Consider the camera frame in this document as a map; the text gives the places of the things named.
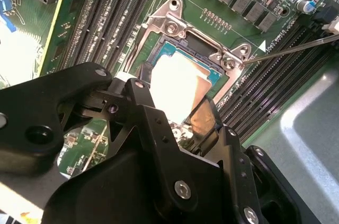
dimm slot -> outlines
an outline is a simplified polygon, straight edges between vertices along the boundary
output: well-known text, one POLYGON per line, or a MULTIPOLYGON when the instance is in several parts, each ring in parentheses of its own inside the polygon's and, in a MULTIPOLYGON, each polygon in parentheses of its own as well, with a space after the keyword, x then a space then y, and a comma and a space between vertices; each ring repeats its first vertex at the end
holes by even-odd
MULTIPOLYGON (((307 36, 299 38, 296 44, 305 43, 314 39, 316 39, 314 35, 308 34, 307 36)), ((312 66, 319 61, 323 61, 323 59, 329 58, 329 56, 322 55, 324 48, 326 47, 317 47, 311 51, 300 51, 299 53, 292 54, 288 65, 278 67, 274 70, 279 72, 279 74, 274 77, 274 81, 269 80, 270 77, 267 77, 267 74, 265 74, 264 77, 266 77, 266 79, 263 79, 264 81, 259 85, 263 92, 259 96, 248 94, 247 102, 241 105, 246 108, 242 109, 242 112, 230 116, 225 120, 225 123, 234 128, 238 132, 241 140, 245 141, 250 135, 248 132, 255 131, 253 129, 254 125, 256 129, 258 129, 272 113, 276 112, 277 109, 284 104, 284 102, 278 100, 281 94, 289 93, 289 95, 286 95, 284 98, 284 100, 287 100, 299 89, 299 79, 310 79, 313 75, 313 72, 310 73, 311 69, 314 68, 312 66)))
POLYGON ((128 11, 127 14, 124 13, 124 15, 122 16, 122 18, 124 18, 122 20, 122 18, 120 19, 117 27, 114 29, 113 31, 113 36, 112 39, 110 41, 108 41, 107 46, 106 46, 106 50, 104 52, 104 57, 109 57, 109 60, 112 60, 112 55, 114 54, 114 51, 119 43, 119 41, 121 40, 121 37, 124 35, 124 33, 126 32, 126 29, 128 27, 128 22, 132 19, 133 17, 137 17, 137 15, 135 14, 135 10, 136 10, 136 6, 139 5, 139 1, 140 0, 131 0, 129 2, 129 4, 126 7, 125 11, 128 11))
POLYGON ((118 48, 115 49, 114 53, 110 55, 111 59, 108 63, 107 69, 111 72, 113 72, 114 67, 119 59, 119 56, 127 42, 127 40, 130 38, 130 35, 135 28, 135 25, 137 24, 137 21, 146 5, 147 0, 141 0, 139 3, 139 6, 137 8, 137 11, 134 14, 134 17, 128 22, 128 25, 126 27, 126 30, 123 32, 123 35, 118 43, 118 48))
POLYGON ((118 23, 121 17, 123 16, 123 13, 126 10, 127 1, 130 1, 130 0, 119 0, 118 1, 118 4, 120 6, 114 12, 114 17, 111 18, 109 22, 108 30, 104 33, 103 37, 100 39, 100 40, 103 39, 103 41, 100 42, 97 52, 95 52, 94 62, 98 63, 98 61, 100 61, 103 58, 105 47, 107 46, 107 44, 113 37, 114 31, 116 27, 118 26, 118 23))
MULTIPOLYGON (((298 44, 303 44, 308 40, 308 38, 304 38, 302 42, 298 44)), ((277 81, 284 73, 282 71, 287 70, 289 67, 293 65, 293 63, 299 58, 302 52, 291 54, 290 56, 282 57, 281 60, 279 60, 274 67, 271 69, 271 72, 268 74, 265 74, 260 79, 260 83, 253 86, 251 91, 246 94, 244 97, 242 104, 236 107, 232 111, 232 115, 229 117, 228 125, 229 126, 235 126, 237 117, 242 116, 243 112, 245 112, 246 109, 251 108, 254 103, 256 103, 253 100, 258 100, 261 98, 265 92, 267 92, 270 87, 274 84, 273 82, 277 81)))
POLYGON ((86 29, 88 28, 99 0, 85 0, 74 33, 70 38, 67 52, 63 61, 59 64, 60 69, 66 69, 75 64, 75 60, 81 50, 85 39, 86 29))
MULTIPOLYGON (((302 85, 304 85, 312 77, 312 75, 314 75, 320 68, 322 68, 325 65, 329 58, 330 55, 321 56, 319 60, 313 64, 312 69, 310 69, 308 73, 301 75, 301 78, 299 79, 297 84, 295 84, 294 88, 291 88, 287 92, 285 92, 277 101, 276 105, 272 107, 267 113, 274 113, 276 110, 278 110, 295 93, 294 90, 299 89, 302 85)), ((249 129, 241 128, 241 131, 244 132, 242 133, 241 136, 241 142, 246 141, 246 139, 250 135, 252 135, 257 129, 259 129, 260 126, 263 125, 268 118, 269 116, 261 117, 249 129)))
POLYGON ((100 5, 97 8, 94 18, 91 21, 87 31, 84 44, 81 47, 80 56, 77 57, 76 64, 81 64, 90 60, 93 53, 93 46, 98 40, 98 35, 104 31, 103 25, 109 15, 105 15, 107 11, 114 11, 117 5, 117 0, 100 0, 100 5))
POLYGON ((107 27, 109 27, 112 18, 116 15, 117 6, 120 5, 120 0, 108 0, 107 2, 109 3, 105 6, 103 13, 98 13, 98 16, 100 16, 99 24, 101 29, 95 28, 91 39, 88 37, 88 43, 82 48, 82 53, 87 54, 86 58, 79 60, 77 63, 93 60, 93 57, 96 55, 100 43, 102 42, 107 27))
MULTIPOLYGON (((292 46, 296 38, 293 36, 300 36, 305 30, 301 29, 298 25, 294 25, 290 30, 289 34, 285 35, 283 39, 273 48, 273 51, 279 51, 283 48, 292 46)), ((219 113, 223 119, 226 119, 231 115, 231 110, 236 106, 236 103, 241 103, 242 98, 245 97, 246 93, 251 91, 255 81, 259 81, 262 73, 268 72, 274 64, 280 60, 280 57, 274 58, 271 60, 263 61, 261 64, 257 65, 254 71, 251 73, 251 76, 240 86, 240 88, 233 93, 231 98, 219 109, 219 113)))
POLYGON ((279 90, 279 88, 286 85, 285 81, 290 83, 290 80, 293 80, 293 76, 296 76, 298 71, 302 71, 303 68, 307 65, 307 61, 310 59, 309 56, 304 56, 302 51, 298 54, 293 54, 293 56, 299 60, 298 62, 296 62, 297 65, 294 65, 293 62, 290 62, 289 68, 286 68, 285 70, 278 69, 279 74, 274 79, 274 81, 271 82, 271 85, 265 89, 262 88, 260 96, 251 98, 252 101, 249 103, 249 105, 245 105, 247 110, 244 110, 244 113, 238 114, 229 120, 230 126, 238 128, 241 124, 250 120, 252 116, 256 115, 255 113, 253 113, 253 109, 256 112, 259 112, 262 108, 264 108, 265 102, 272 102, 274 100, 273 95, 279 90))

green circuit board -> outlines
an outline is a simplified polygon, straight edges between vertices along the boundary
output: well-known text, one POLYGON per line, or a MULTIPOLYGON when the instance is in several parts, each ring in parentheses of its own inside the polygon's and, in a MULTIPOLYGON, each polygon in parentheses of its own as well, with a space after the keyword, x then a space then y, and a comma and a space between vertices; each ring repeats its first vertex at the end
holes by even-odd
MULTIPOLYGON (((13 10, 7 15, 13 24, 17 27, 17 33, 14 33, 12 42, 8 44, 11 49, 12 59, 4 60, 4 52, 0 52, 0 63, 8 64, 7 67, 15 67, 13 61, 26 61, 23 57, 30 57, 30 62, 24 62, 29 66, 28 76, 13 80, 11 75, 3 73, 0 70, 0 88, 7 87, 10 84, 20 83, 25 80, 53 73, 63 68, 71 66, 67 61, 71 61, 66 56, 67 48, 73 44, 72 36, 76 33, 77 25, 81 24, 80 17, 86 0, 58 0, 56 3, 44 4, 39 0, 12 0, 13 10), (25 45, 16 45, 17 35, 22 35, 22 39, 30 41, 30 49, 22 47, 25 45)), ((147 0, 144 9, 138 18, 128 41, 123 46, 122 53, 111 70, 112 74, 122 70, 122 67, 132 52, 133 43, 142 23, 147 21, 149 15, 152 15, 166 0, 147 0)), ((274 17, 274 23, 268 29, 260 29, 258 24, 245 19, 244 13, 237 13, 234 10, 234 4, 226 4, 220 0, 182 0, 183 14, 182 18, 195 28, 206 35, 222 43, 229 49, 246 42, 252 46, 253 56, 263 56, 276 45, 277 42, 288 32, 294 21, 300 15, 296 10, 297 0, 277 0, 278 4, 270 8, 272 2, 276 0, 251 0, 251 3, 259 2, 267 13, 274 17)), ((325 0, 315 0, 316 6, 322 6, 325 0)), ((151 33, 146 40, 140 54, 131 67, 131 74, 137 76, 139 66, 147 60, 157 45, 160 34, 151 33)), ((230 92, 234 91, 240 82, 248 76, 253 70, 253 66, 244 70, 241 78, 236 82, 230 92)), ((213 97, 227 81, 223 76, 209 92, 213 97)), ((85 160, 92 156, 89 166, 95 165, 103 160, 107 151, 107 144, 102 138, 107 138, 105 122, 94 121, 81 130, 73 131, 65 136, 65 146, 61 152, 62 158, 59 160, 59 168, 62 173, 69 176, 77 174, 82 170, 85 160), (100 139, 93 138, 97 135, 103 135, 100 139)))

screw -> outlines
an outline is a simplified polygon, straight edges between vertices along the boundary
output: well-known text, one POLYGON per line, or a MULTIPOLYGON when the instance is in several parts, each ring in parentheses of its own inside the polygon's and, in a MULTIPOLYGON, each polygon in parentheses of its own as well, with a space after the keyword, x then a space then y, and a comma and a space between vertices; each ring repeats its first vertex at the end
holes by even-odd
POLYGON ((183 38, 183 37, 185 37, 185 33, 184 33, 184 32, 180 32, 180 33, 178 34, 178 36, 179 36, 180 38, 183 38))
POLYGON ((116 113, 116 111, 118 111, 119 107, 115 104, 112 104, 108 107, 108 112, 110 112, 111 114, 116 113))
POLYGON ((240 48, 240 53, 242 55, 246 55, 248 53, 248 47, 244 46, 244 47, 240 48))
POLYGON ((235 133, 235 131, 233 129, 228 129, 228 132, 232 135, 232 136, 236 136, 237 133, 235 133))
POLYGON ((174 190, 176 194, 182 199, 191 198, 191 189, 190 187, 182 180, 176 181, 174 184, 174 190))
POLYGON ((247 221, 250 224, 259 224, 258 216, 255 214, 255 212, 250 207, 244 208, 244 214, 245 214, 247 221))
POLYGON ((5 127, 7 124, 7 118, 4 114, 0 113, 0 129, 5 127))
POLYGON ((222 61, 222 65, 224 70, 232 70, 235 68, 235 61, 228 58, 222 61))
POLYGON ((136 81, 135 84, 136 84, 136 86, 138 86, 140 88, 144 87, 144 85, 141 82, 139 82, 139 81, 136 81))
POLYGON ((107 73, 103 69, 96 69, 95 72, 100 76, 107 76, 107 73))
POLYGON ((261 151, 259 148, 255 148, 255 151, 256 151, 260 156, 264 156, 263 151, 261 151))
POLYGON ((168 24, 166 27, 166 32, 168 34, 173 34, 176 31, 176 25, 174 24, 168 24))

screwdriver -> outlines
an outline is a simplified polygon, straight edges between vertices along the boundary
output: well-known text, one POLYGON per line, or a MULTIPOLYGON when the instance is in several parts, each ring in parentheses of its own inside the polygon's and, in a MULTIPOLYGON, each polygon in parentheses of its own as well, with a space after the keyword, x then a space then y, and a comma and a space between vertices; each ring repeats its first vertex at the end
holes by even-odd
POLYGON ((274 58, 274 57, 288 55, 290 53, 294 53, 294 52, 302 51, 302 50, 305 50, 305 49, 308 49, 308 48, 320 46, 320 45, 330 43, 330 42, 336 41, 336 40, 339 40, 339 34, 324 37, 322 39, 318 39, 318 40, 315 40, 315 41, 307 42, 305 44, 301 44, 301 45, 293 47, 293 48, 284 49, 284 50, 281 50, 279 52, 273 53, 273 54, 268 55, 268 56, 243 61, 243 65, 249 65, 249 64, 253 64, 255 62, 268 60, 268 59, 271 59, 271 58, 274 58))

silver screw head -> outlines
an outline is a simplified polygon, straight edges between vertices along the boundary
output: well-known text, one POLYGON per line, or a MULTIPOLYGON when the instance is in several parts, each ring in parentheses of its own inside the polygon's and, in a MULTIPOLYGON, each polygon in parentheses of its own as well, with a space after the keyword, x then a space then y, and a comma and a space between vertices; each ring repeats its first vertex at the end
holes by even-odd
POLYGON ((135 84, 136 84, 136 86, 138 86, 140 88, 144 87, 144 85, 141 82, 139 82, 139 81, 136 81, 135 84))
POLYGON ((166 26, 166 32, 168 34, 174 34, 176 32, 176 25, 173 24, 173 23, 169 23, 167 26, 166 26))
POLYGON ((255 148, 255 151, 256 151, 260 156, 264 156, 263 151, 261 151, 259 148, 255 148))
POLYGON ((4 114, 0 113, 0 129, 5 127, 7 124, 7 118, 4 114))
POLYGON ((95 72, 100 76, 107 76, 107 73, 103 69, 96 69, 95 72))
POLYGON ((236 136, 237 133, 233 130, 233 129, 228 129, 228 132, 232 135, 232 136, 236 136))
POLYGON ((175 182, 174 190, 176 194, 182 199, 191 198, 191 189, 183 180, 179 180, 175 182))
POLYGON ((250 224, 259 224, 259 219, 256 213, 250 208, 250 207, 245 207, 244 208, 244 214, 245 217, 250 224))

